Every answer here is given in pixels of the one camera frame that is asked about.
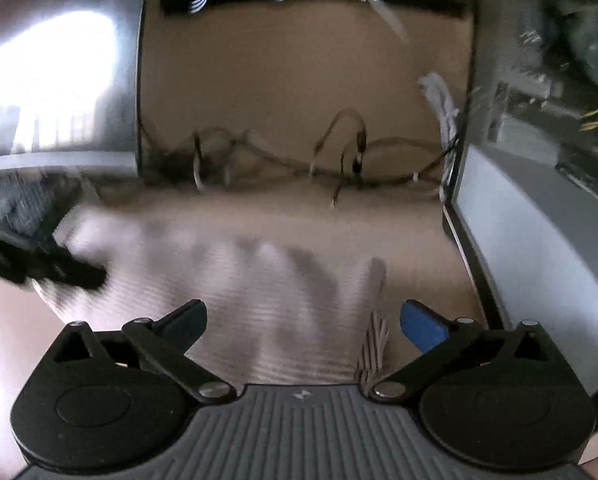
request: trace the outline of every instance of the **black tool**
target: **black tool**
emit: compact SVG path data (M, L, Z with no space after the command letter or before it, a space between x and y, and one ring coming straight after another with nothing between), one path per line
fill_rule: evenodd
M120 332L70 323L12 408L30 463L18 478L588 478L575 464L592 404L538 323L489 331L406 302L402 321L417 317L402 331L428 351L367 395L248 384L237 396L183 355L205 329L197 300Z

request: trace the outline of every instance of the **ribbed surface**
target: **ribbed surface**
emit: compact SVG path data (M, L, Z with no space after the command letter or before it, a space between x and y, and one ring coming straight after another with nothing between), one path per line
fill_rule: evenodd
M32 468L22 480L59 480ZM90 476L92 480L104 477ZM409 413L355 386L249 386L204 408L163 455L106 480L586 480L574 466L525 476L471 468L432 446Z
M99 209L72 216L68 247L105 263L108 281L95 292L39 283L65 322L118 330L199 298L208 328L186 355L237 387L351 383L381 369L388 336L375 314L381 260L325 258Z

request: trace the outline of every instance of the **striped cloth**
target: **striped cloth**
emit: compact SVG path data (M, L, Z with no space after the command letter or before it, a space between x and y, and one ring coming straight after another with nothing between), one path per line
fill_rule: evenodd
M365 383L381 370L388 338L375 311L385 278L381 260L346 262L103 209L76 216L68 248L105 264L108 281L95 292L37 283L63 321L118 330L199 298L208 327L186 355L237 388Z

